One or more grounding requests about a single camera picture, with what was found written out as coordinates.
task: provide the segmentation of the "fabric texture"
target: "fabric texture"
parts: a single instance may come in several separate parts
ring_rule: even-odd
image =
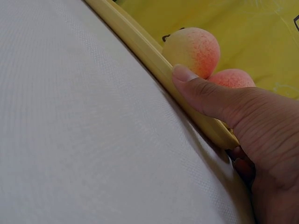
[[[1,224],[253,223],[248,194],[80,0],[0,0]]]

